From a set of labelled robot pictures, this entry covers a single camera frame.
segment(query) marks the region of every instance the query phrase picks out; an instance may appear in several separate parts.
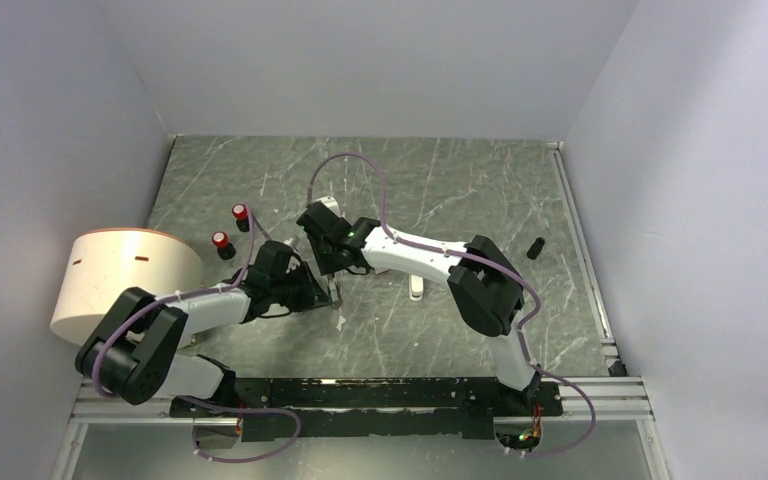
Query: white drum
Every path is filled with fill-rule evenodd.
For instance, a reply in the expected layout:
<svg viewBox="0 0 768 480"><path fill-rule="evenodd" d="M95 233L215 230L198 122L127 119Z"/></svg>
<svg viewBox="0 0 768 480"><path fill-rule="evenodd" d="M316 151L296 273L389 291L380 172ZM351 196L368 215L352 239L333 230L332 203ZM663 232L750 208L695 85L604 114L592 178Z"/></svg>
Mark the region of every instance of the white drum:
<svg viewBox="0 0 768 480"><path fill-rule="evenodd" d="M154 230L110 228L72 244L51 331L83 345L113 302L129 287L158 295L201 285L202 262L177 237Z"/></svg>

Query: gray marble surface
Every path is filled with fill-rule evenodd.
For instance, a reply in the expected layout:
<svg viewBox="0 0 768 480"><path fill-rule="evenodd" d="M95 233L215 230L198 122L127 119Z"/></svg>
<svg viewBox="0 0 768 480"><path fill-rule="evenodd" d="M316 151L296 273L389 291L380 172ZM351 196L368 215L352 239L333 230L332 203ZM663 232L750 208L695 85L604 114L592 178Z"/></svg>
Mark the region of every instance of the gray marble surface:
<svg viewBox="0 0 768 480"><path fill-rule="evenodd" d="M568 376L607 374L562 193L541 142L182 136L149 227L189 243L205 263L205 284L214 284L228 278L244 254L231 206L248 202L275 239L298 235L295 220L313 169L342 151L378 161L394 228L451 241L482 234L499 245L543 299L526 332L546 368ZM350 222L378 216L374 173L359 160L338 159L323 169L314 197L328 194ZM231 261L220 260L210 242L217 230L231 234L238 247ZM547 241L542 254L528 260L525 252L541 236ZM302 245L316 272L306 239ZM491 375L488 345L461 320L445 287L426 282L424 298L413 302L407 275L399 272L340 274L339 281L340 310L216 329L188 350L216 358L239 376Z"/></svg>

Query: cable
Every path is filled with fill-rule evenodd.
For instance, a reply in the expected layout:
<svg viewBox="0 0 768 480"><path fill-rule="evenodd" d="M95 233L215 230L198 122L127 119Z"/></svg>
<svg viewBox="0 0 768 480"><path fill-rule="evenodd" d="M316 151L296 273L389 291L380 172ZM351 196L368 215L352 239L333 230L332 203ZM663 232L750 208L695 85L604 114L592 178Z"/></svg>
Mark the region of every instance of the cable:
<svg viewBox="0 0 768 480"><path fill-rule="evenodd" d="M522 348L523 356L525 357L526 361L531 361L531 355L528 353L528 344L525 341L525 333L524 333L524 327L525 324L534 318L537 313L542 308L543 304L540 301L540 297L537 295L537 291L534 290L534 288L525 281L524 278L517 275L512 270L508 269L504 265L500 265L492 260L488 260L484 257L479 257L478 255L473 255L471 253L466 252L458 252L458 251L452 251L452 250L443 250L439 247L433 247L431 245L425 245L419 242L414 242L411 240L406 240L404 238L399 237L396 233L394 233L390 226L387 225L387 187L384 182L384 175L381 173L381 169L378 167L378 165L369 157L362 153L354 153L354 152L343 152L343 153L337 153L334 155L331 155L330 157L326 158L322 162L317 165L316 169L313 171L313 175L310 177L310 182L307 185L307 196L305 198L305 203L307 205L310 205L311 200L313 199L313 184L316 181L317 175L319 175L319 172L322 170L325 165L327 165L332 160L342 158L342 157L355 157L360 160L363 160L367 165L369 165L372 170L375 172L375 176L378 177L378 183L381 186L381 207L379 208L379 221L381 221L381 229L384 230L384 233L393 239L393 241L401 243L402 245L407 245L409 247L417 248L420 250L424 250L426 252L432 252L432 253L441 253L443 255L454 255L456 257L465 258L467 260L472 260L474 262L480 263L482 265L488 266L490 268L493 268L505 275L507 275L509 278L520 284L522 288L528 292L529 295L531 295L531 298L534 299L534 308L525 314L525 316L520 319L520 321L517 323L516 331L517 336L519 338L520 347ZM584 399L584 401L587 403L588 408L590 409L590 425L587 428L587 431L584 432L578 439L570 442L568 445L559 447L556 449L549 450L547 452L538 452L530 453L529 456L537 456L537 457L544 457L544 456L550 456L555 455L558 453L565 452L571 448L575 448L576 446L580 445L582 442L587 440L587 438L593 433L593 430L596 428L596 409L593 407L593 402L590 401L590 397L587 396L586 393L584 393L584 390L578 387L578 385L575 385L574 383L570 382L569 380L555 375L553 373L547 372L546 370L543 370L539 366L534 366L534 370L541 374L545 375L549 378L553 378L562 384L574 389L576 392L578 392L579 395L581 395L581 398Z"/></svg>
<svg viewBox="0 0 768 480"><path fill-rule="evenodd" d="M261 225L260 222L257 221L257 218L254 215L250 215L250 216L252 219L252 223L254 223L254 226L257 227L258 230L260 230L260 233L263 235L263 238L267 240L272 240L272 237L269 236L269 232L267 232L266 229L263 228L263 225Z"/></svg>
<svg viewBox="0 0 768 480"><path fill-rule="evenodd" d="M249 216L252 218L252 220L257 224L257 220L255 219L254 212L249 209L248 205L243 204L245 206L246 211L249 212ZM92 382L93 382L93 388L95 391L102 397L115 397L111 392L108 392L104 386L101 384L101 364L104 358L107 357L107 353L110 351L110 348L113 347L113 344L116 343L119 338L121 338L125 333L128 331L128 329L131 328L133 324L135 324L137 321L139 321L141 318L143 318L148 312L154 310L155 308L165 305L167 303L172 303L174 301L181 301L181 300L189 300L191 298L197 298L204 295L210 295L213 293L222 293L223 291L230 290L233 288L237 288L240 285L240 282L243 281L243 277L246 274L246 271L248 271L249 264L251 263L252 254L254 253L254 229L250 229L248 237L249 237L249 245L248 245L248 252L246 253L246 260L243 262L243 267L240 269L240 273L237 274L237 278L234 279L234 281L231 283L231 285L227 287L222 287L221 289L218 287L210 287L210 288L203 288L200 290L192 290L189 292L181 293L180 295L167 295L165 297L156 298L153 302L149 303L145 307L139 309L128 317L127 320L125 320L122 325L119 325L119 328L117 328L113 335L110 336L110 338L107 339L106 342L104 342L104 345L101 346L101 350L99 350L98 355L95 357L95 361L93 362L93 369L92 369Z"/></svg>
<svg viewBox="0 0 768 480"><path fill-rule="evenodd" d="M196 439L196 430L193 428L193 453L198 455L199 457L211 461L211 462L218 462L218 463L251 463L256 462L258 460L264 460L269 457L274 457L275 455L278 455L279 453L283 452L284 450L290 448L290 445L293 444L298 438L299 434L302 432L302 421L299 418L298 415L296 415L295 412L292 410L286 410L283 408L234 408L234 407L221 407L219 405L212 405L210 403L207 403L205 401L199 400L197 398L188 397L188 396L182 396L180 397L184 399L187 402L192 403L193 405L197 405L202 408L207 408L210 410L213 410L215 412L222 412L222 413L236 413L238 415L284 415L287 417L290 417L293 419L293 421L296 422L296 430L293 432L293 435L290 437L289 440L284 442L283 445L280 447L271 450L269 452L263 453L261 455L255 455L254 457L247 457L247 458L223 458L223 457L215 457L213 455L208 455L204 453L198 445L198 440Z"/></svg>

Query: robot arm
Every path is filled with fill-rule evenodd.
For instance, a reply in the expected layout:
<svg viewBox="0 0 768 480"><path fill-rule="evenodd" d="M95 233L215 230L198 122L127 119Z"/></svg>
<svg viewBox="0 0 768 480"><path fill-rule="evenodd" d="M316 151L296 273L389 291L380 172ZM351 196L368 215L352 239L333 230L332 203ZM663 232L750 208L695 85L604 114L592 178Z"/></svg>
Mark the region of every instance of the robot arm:
<svg viewBox="0 0 768 480"><path fill-rule="evenodd" d="M433 253L395 242L378 220L359 218L354 225L320 202L312 203L297 223L308 235L322 275L341 270L369 273L392 269L447 286L464 322L487 337L495 374L507 387L526 392L540 380L534 360L519 343L516 326L524 316L522 287L501 272L454 254ZM467 252L516 272L488 238L476 235L469 243L441 242L393 230L399 238L447 252Z"/></svg>
<svg viewBox="0 0 768 480"><path fill-rule="evenodd" d="M230 283L222 293L161 305L145 315L105 356L101 384L132 405L154 396L181 395L234 405L234 372L206 357L178 354L182 339L252 321L273 304L292 312L329 304L307 263L280 242L265 242L245 281L238 288ZM138 287L122 292L78 352L78 372L90 377L102 345L126 319L154 300L154 295Z"/></svg>
<svg viewBox="0 0 768 480"><path fill-rule="evenodd" d="M308 235L322 275L393 269L448 286L467 325L487 337L499 382L524 393L526 400L534 394L540 376L527 347L522 348L512 328L523 317L524 303L522 287L515 281L455 254L431 253L396 243L378 220L360 218L350 225L321 202L311 204L297 223ZM396 234L424 245L445 247L446 252L477 255L515 271L486 237L475 236L464 243ZM154 300L154 295L140 288L125 290L82 346L75 359L76 369L91 376L101 346L127 318ZM229 285L222 293L161 305L135 323L103 359L101 384L133 405L154 396L191 396L234 405L233 371L206 357L178 354L177 349L182 339L192 334L249 322L264 315L273 304L303 312L329 305L331 299L291 247L267 241L238 288Z"/></svg>

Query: gray wall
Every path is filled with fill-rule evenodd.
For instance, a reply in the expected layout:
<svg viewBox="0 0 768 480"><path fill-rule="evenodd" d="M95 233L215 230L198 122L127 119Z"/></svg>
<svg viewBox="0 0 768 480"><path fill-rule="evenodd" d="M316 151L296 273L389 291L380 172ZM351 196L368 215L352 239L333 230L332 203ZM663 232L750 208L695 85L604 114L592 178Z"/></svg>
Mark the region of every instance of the gray wall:
<svg viewBox="0 0 768 480"><path fill-rule="evenodd" d="M168 153L89 0L0 0L0 479L48 478L78 389L48 322L72 240L141 225Z"/></svg>
<svg viewBox="0 0 768 480"><path fill-rule="evenodd" d="M675 478L768 478L768 1L642 0L566 146Z"/></svg>
<svg viewBox="0 0 768 480"><path fill-rule="evenodd" d="M100 0L174 133L561 139L637 0Z"/></svg>

